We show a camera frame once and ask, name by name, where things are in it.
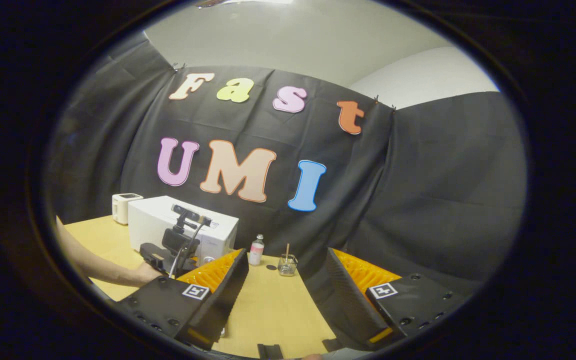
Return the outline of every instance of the purple letter u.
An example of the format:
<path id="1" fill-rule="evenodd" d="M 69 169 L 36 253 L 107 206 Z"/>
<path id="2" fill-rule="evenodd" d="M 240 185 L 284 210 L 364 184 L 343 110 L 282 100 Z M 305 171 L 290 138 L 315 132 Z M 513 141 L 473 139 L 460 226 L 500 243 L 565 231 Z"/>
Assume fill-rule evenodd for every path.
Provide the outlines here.
<path id="1" fill-rule="evenodd" d="M 178 173 L 170 172 L 170 158 L 172 158 L 172 151 L 177 147 L 179 141 L 172 137 L 164 137 L 161 139 L 161 152 L 159 153 L 159 161 L 157 163 L 157 174 L 162 182 L 178 187 L 188 180 L 188 173 L 190 172 L 190 164 L 193 162 L 193 154 L 199 150 L 199 144 L 194 141 L 184 141 L 181 144 L 183 148 L 183 158 L 181 159 L 181 167 Z"/>

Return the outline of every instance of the wooden table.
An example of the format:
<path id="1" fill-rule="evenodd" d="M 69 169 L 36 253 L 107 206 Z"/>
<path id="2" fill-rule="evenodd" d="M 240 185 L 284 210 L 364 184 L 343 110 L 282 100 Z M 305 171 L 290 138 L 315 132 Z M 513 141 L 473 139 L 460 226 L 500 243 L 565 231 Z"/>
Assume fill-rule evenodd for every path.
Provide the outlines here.
<path id="1" fill-rule="evenodd" d="M 130 246 L 128 226 L 116 223 L 112 216 L 71 223 L 65 228 L 85 248 L 122 267 L 133 269 L 144 261 Z M 266 268 L 277 266 L 278 261 L 278 257 L 263 255 L 260 265 L 249 265 L 226 323 L 226 334 L 215 342 L 214 350 L 248 358 L 259 358 L 257 344 L 279 344 L 284 358 L 327 352 L 322 340 L 336 336 L 298 272 L 295 276 L 280 276 Z M 137 291 L 137 287 L 92 281 L 115 301 Z"/>

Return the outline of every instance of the glass cup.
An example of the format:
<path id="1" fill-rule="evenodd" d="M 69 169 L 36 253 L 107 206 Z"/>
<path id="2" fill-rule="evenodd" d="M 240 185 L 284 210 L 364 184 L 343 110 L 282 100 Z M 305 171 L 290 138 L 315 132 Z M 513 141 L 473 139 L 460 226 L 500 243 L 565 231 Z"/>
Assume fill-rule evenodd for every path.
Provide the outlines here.
<path id="1" fill-rule="evenodd" d="M 279 275 L 294 276 L 296 270 L 297 258 L 295 255 L 288 255 L 286 258 L 286 254 L 282 253 L 281 257 L 279 258 L 279 264 L 277 265 L 277 271 L 279 271 Z"/>

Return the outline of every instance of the ceiling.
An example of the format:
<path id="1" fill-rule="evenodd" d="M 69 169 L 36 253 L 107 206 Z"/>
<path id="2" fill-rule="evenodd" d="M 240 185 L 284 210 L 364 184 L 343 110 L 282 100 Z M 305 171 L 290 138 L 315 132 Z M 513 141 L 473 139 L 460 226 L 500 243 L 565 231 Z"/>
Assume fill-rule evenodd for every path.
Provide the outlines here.
<path id="1" fill-rule="evenodd" d="M 183 6 L 146 28 L 170 64 L 256 66 L 343 87 L 399 59 L 450 46 L 420 23 L 370 0 L 231 2 Z"/>

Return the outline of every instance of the cable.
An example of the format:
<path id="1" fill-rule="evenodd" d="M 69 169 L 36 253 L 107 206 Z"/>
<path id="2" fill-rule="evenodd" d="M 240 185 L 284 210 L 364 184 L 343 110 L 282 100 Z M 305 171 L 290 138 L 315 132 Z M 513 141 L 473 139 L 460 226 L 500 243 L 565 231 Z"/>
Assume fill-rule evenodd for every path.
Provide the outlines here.
<path id="1" fill-rule="evenodd" d="M 195 241 L 197 234 L 199 234 L 199 230 L 201 230 L 201 228 L 203 228 L 203 227 L 204 227 L 204 217 L 201 216 L 199 218 L 199 226 L 197 227 L 197 230 L 194 231 L 194 234 L 192 234 L 192 239 L 190 239 L 190 242 L 188 243 L 188 247 L 191 247 L 193 245 L 193 242 Z M 170 273 L 168 274 L 168 277 L 170 279 L 175 278 L 175 270 L 177 269 L 177 263 L 179 262 L 179 256 L 181 255 L 183 250 L 184 250 L 183 248 L 180 248 L 178 253 L 176 253 L 176 256 L 174 256 L 174 261 L 172 262 L 172 267 L 170 268 Z M 186 255 L 183 257 L 183 262 L 186 262 L 188 255 L 189 254 L 186 253 Z"/>

